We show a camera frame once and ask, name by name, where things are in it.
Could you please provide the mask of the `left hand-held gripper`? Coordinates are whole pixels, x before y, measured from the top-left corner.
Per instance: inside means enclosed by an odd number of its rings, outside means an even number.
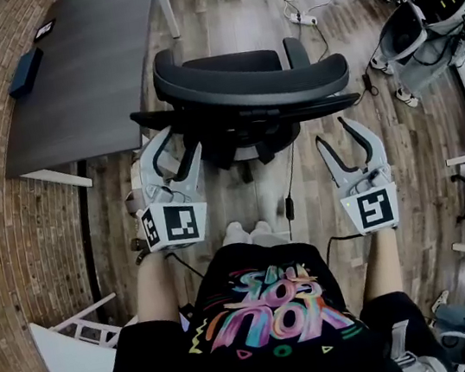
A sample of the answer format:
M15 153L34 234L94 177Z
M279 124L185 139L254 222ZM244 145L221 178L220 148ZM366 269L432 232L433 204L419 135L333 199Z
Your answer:
M173 133L159 131L141 149L139 174L144 190L155 186L156 198L145 204L143 192L132 190L128 197L130 214L137 219L139 245L151 253L189 247L205 240L207 203L195 202L201 167L201 143L189 146L181 162L166 150ZM160 187L173 177L174 191Z

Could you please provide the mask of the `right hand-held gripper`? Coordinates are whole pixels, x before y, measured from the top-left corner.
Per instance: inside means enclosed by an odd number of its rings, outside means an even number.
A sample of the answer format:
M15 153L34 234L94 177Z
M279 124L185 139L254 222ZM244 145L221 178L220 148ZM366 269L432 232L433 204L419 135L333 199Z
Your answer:
M365 169L349 168L329 143L315 137L316 147L339 187L343 208L359 234L395 228L399 223L398 192L382 140L358 121L343 117L338 120L366 152Z

